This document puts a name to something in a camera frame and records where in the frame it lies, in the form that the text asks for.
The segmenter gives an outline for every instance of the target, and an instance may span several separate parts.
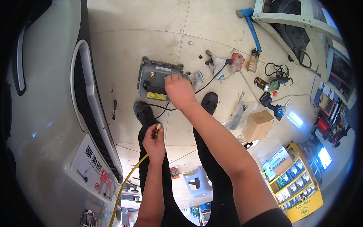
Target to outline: person's right hand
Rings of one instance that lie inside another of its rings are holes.
[[[168,75],[165,79],[165,91],[175,108],[180,111],[198,103],[192,85],[177,74]]]

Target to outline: bottle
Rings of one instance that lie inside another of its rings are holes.
[[[260,53],[256,50],[256,48],[252,50],[251,57],[248,60],[247,66],[246,66],[247,71],[250,71],[253,73],[256,72],[259,55],[260,55]]]

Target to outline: black pants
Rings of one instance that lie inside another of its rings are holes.
[[[152,124],[144,125],[139,132],[140,159],[146,155],[146,151],[142,146],[142,141],[145,137],[145,132],[147,128],[151,125]],[[236,207],[233,200],[233,189],[231,180],[226,172],[222,169],[222,167],[214,159],[208,147],[204,143],[197,130],[195,130],[195,128],[193,128],[193,132],[195,141],[197,143],[200,161],[208,175],[208,178],[213,184],[213,202],[211,216],[206,226],[240,226]],[[141,194],[143,194],[144,192],[148,165],[149,158],[146,158],[140,164]],[[166,153],[162,168],[165,211],[161,226],[195,226],[188,219],[186,219],[186,217],[184,217],[174,200],[171,187],[169,161]]]

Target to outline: yellow display rack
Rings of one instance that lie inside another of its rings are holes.
[[[304,170],[301,171],[301,173],[298,176],[296,176],[293,180],[291,180],[290,183],[288,183],[281,189],[278,187],[276,180],[279,179],[283,174],[281,174],[280,176],[277,176],[271,182],[268,183],[268,186],[270,187],[271,192],[274,195],[275,200],[276,200],[277,204],[279,205],[279,207],[282,207],[285,204],[287,204],[288,202],[291,202],[294,198],[296,198],[298,195],[303,193],[310,186],[313,185],[315,187],[315,192],[311,193],[307,198],[304,199],[303,197],[301,197],[301,199],[302,199],[301,202],[298,202],[293,207],[288,207],[288,208],[284,209],[286,211],[286,215],[290,219],[290,221],[296,222],[296,221],[306,217],[307,215],[311,214],[315,210],[319,209],[323,205],[323,198],[321,196],[318,181],[316,180],[314,173],[313,173],[312,169],[310,168],[307,160],[302,155],[302,153],[299,149],[299,144],[292,142],[292,143],[290,143],[290,145],[287,147],[286,150],[291,155],[295,156],[295,158],[294,158],[295,162],[290,167],[292,167],[298,160],[301,160],[301,162],[304,166]],[[276,198],[276,195],[281,193],[284,189],[290,187],[297,179],[299,179],[305,173],[307,173],[309,175],[310,181],[307,182],[307,184],[304,185],[295,194],[291,195],[285,201],[280,203],[278,201],[278,199]]]

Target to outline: white glove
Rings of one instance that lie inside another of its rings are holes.
[[[194,92],[197,92],[198,88],[204,81],[202,72],[199,71],[197,73],[190,74],[187,77],[189,78],[190,82],[192,82]]]
[[[223,66],[226,64],[227,60],[224,58],[217,58],[209,50],[207,50],[206,53],[208,56],[210,56],[212,58],[213,63],[209,63],[209,68],[211,68],[211,70],[213,72],[213,76],[215,76],[223,68]],[[217,80],[219,80],[223,76],[224,76],[224,74],[221,71],[215,78]]]

